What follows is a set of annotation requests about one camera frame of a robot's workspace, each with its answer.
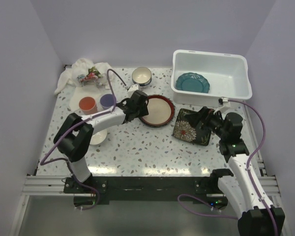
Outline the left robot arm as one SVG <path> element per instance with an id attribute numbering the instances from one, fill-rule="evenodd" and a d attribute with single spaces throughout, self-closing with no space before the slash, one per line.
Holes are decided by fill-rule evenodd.
<path id="1" fill-rule="evenodd" d="M 148 96 L 139 90 L 110 109 L 92 115 L 71 113 L 54 138 L 54 145 L 69 162 L 75 176 L 75 188 L 81 193 L 91 190 L 91 172 L 85 155 L 95 133 L 148 115 Z"/>

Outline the red rimmed cream plate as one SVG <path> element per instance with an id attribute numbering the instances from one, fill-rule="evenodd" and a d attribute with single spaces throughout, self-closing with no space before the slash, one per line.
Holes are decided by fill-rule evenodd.
<path id="1" fill-rule="evenodd" d="M 173 102 L 162 95 L 149 95 L 148 97 L 148 115 L 139 118 L 139 120 L 153 128 L 163 127 L 169 124 L 175 115 L 175 106 Z"/>

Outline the black floral square plate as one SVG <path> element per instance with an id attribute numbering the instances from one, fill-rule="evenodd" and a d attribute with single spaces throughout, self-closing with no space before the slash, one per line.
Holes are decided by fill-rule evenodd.
<path id="1" fill-rule="evenodd" d="M 195 113 L 195 111 L 181 108 L 175 121 L 172 136 L 188 143 L 208 146 L 211 132 L 199 127 L 192 127 L 190 122 L 186 119 L 187 115 Z"/>

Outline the teal scalloped plate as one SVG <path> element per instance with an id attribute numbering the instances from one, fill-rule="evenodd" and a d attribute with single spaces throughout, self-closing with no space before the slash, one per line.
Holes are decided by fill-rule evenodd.
<path id="1" fill-rule="evenodd" d="M 210 83 L 204 76 L 188 72 L 183 73 L 177 78 L 175 88 L 181 91 L 208 93 Z"/>

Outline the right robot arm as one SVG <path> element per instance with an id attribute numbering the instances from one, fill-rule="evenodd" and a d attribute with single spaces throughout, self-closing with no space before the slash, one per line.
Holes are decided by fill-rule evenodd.
<path id="1" fill-rule="evenodd" d="M 252 165 L 252 154 L 241 138 L 243 118 L 202 107 L 188 118 L 193 128 L 206 129 L 220 139 L 219 150 L 230 167 L 230 175 L 217 175 L 209 181 L 214 193 L 223 192 L 237 214 L 241 236 L 278 236 L 282 232 L 285 214 L 275 207 L 263 189 Z"/>

